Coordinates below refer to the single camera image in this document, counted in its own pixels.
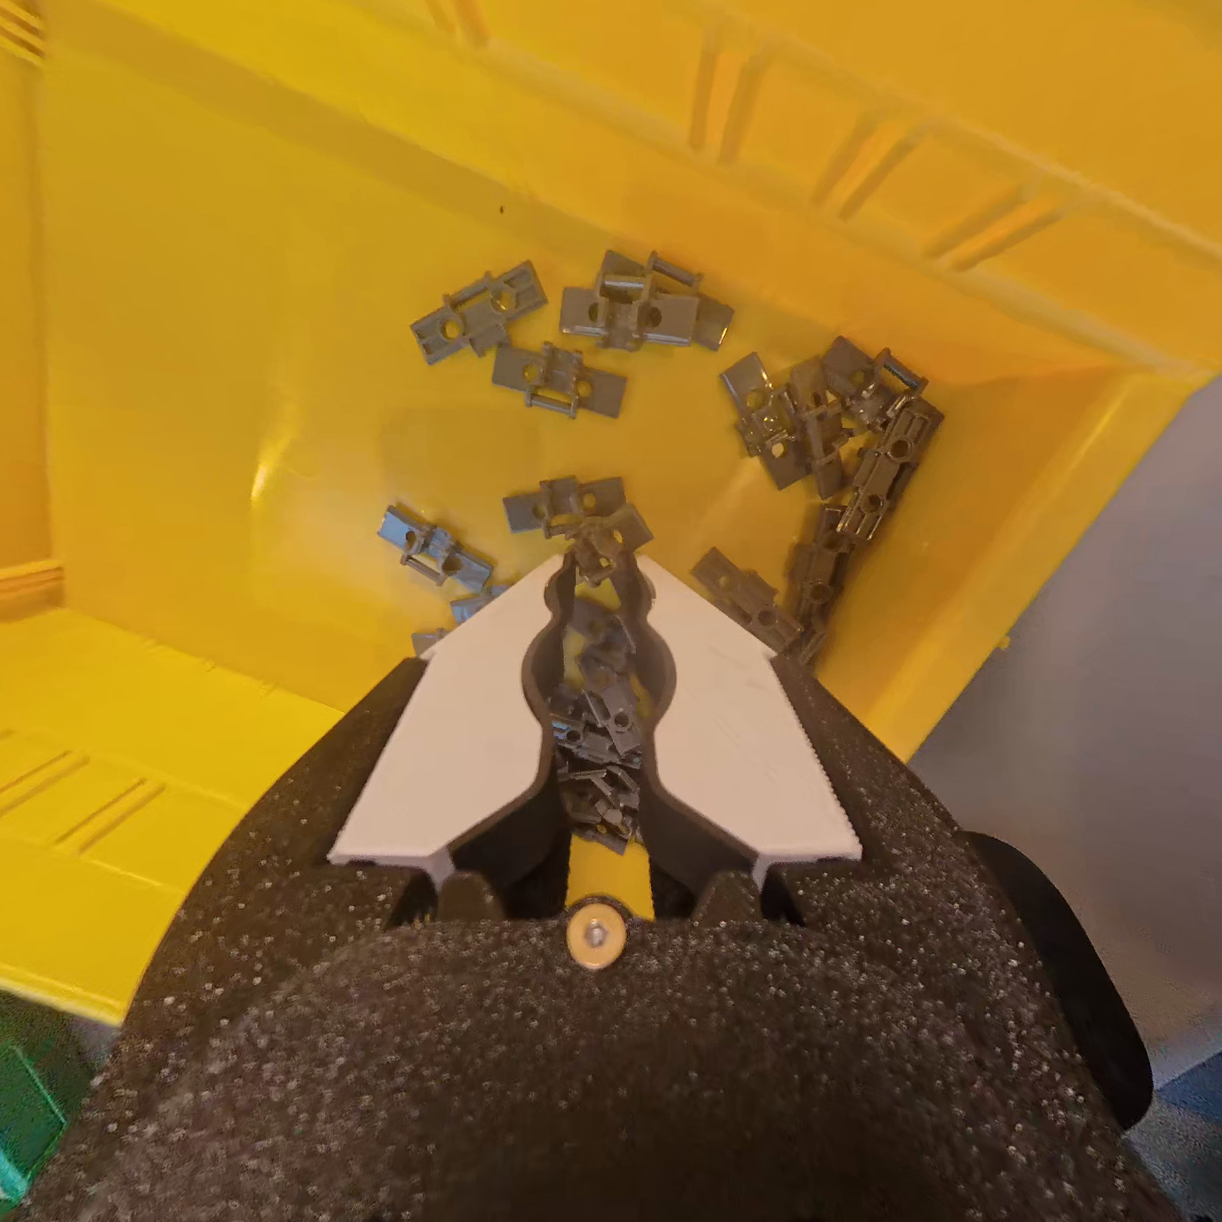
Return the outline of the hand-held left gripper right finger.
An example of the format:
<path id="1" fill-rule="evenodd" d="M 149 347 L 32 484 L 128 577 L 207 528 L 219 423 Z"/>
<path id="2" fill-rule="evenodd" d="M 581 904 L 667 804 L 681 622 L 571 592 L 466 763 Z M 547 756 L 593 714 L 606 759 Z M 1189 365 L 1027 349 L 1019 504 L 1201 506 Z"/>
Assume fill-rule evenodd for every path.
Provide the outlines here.
<path id="1" fill-rule="evenodd" d="M 785 691 L 776 651 L 654 558 L 622 579 L 648 693 L 641 826 L 690 891 L 722 871 L 859 862 L 863 843 Z"/>

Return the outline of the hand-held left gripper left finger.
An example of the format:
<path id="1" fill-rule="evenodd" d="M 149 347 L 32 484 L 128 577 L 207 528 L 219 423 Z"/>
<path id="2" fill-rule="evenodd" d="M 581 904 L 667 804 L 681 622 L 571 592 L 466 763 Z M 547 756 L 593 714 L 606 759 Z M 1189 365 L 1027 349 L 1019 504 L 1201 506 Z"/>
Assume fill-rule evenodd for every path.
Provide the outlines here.
<path id="1" fill-rule="evenodd" d="M 428 650 L 414 692 L 332 848 L 332 864 L 479 872 L 508 891 L 563 822 L 552 698 L 577 593 L 555 555 Z"/>

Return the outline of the pile of grey track links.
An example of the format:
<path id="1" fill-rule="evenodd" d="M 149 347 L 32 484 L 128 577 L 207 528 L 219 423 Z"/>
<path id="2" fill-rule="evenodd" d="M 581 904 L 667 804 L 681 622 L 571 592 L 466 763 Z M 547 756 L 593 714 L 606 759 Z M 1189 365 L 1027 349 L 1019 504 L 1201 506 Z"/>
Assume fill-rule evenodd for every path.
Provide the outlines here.
<path id="1" fill-rule="evenodd" d="M 700 272 L 658 251 L 645 260 L 606 251 L 591 283 L 563 289 L 561 333 L 622 352 L 648 344 L 716 352 L 735 311 L 710 296 L 703 282 Z M 513 323 L 546 304 L 527 260 L 444 295 L 411 330 L 430 365 L 465 350 L 492 353 L 494 382 L 529 407 L 566 419 L 584 411 L 617 419 L 627 387 L 623 375 L 593 366 L 569 346 L 513 343 Z M 891 349 L 870 355 L 844 336 L 783 378 L 773 378 L 750 353 L 721 381 L 745 453 L 760 461 L 779 490 L 811 481 L 819 504 L 809 535 L 790 552 L 787 602 L 718 548 L 697 560 L 693 574 L 712 602 L 758 641 L 812 666 L 827 644 L 854 557 L 897 507 L 943 413 L 927 400 L 927 381 Z M 643 680 L 622 612 L 578 597 L 572 631 L 582 644 L 581 680 L 561 682 L 549 702 L 561 801 L 579 838 L 625 852 L 643 840 Z"/>

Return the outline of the yellow storage bin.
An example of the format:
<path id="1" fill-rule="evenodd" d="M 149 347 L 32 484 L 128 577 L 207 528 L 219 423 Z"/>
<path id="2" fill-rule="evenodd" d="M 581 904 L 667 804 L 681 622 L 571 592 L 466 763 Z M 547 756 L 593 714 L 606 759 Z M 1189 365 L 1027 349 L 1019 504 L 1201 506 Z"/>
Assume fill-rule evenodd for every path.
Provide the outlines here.
<path id="1" fill-rule="evenodd" d="M 389 501 L 782 579 L 719 375 L 837 334 L 945 414 L 818 663 L 908 757 L 1220 373 L 1220 2 L 3 2 L 3 986 L 121 1022 L 443 621 Z"/>

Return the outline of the grey desk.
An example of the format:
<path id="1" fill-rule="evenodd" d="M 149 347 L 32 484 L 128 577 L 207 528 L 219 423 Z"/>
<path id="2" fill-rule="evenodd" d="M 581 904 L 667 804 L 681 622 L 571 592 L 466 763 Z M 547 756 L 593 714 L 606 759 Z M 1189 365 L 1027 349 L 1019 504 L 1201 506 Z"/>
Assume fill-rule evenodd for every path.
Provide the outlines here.
<path id="1" fill-rule="evenodd" d="M 1221 395 L 1196 391 L 911 760 L 1122 1128 L 1220 1050 Z"/>

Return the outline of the green storage bin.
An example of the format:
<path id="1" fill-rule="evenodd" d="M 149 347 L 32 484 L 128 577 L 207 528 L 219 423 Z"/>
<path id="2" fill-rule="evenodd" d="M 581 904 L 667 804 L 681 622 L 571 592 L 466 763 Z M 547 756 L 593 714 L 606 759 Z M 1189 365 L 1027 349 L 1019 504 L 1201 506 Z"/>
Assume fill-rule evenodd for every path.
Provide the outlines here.
<path id="1" fill-rule="evenodd" d="M 18 1208 L 73 1123 L 94 1069 L 67 1015 L 2 993 L 2 1213 Z"/>

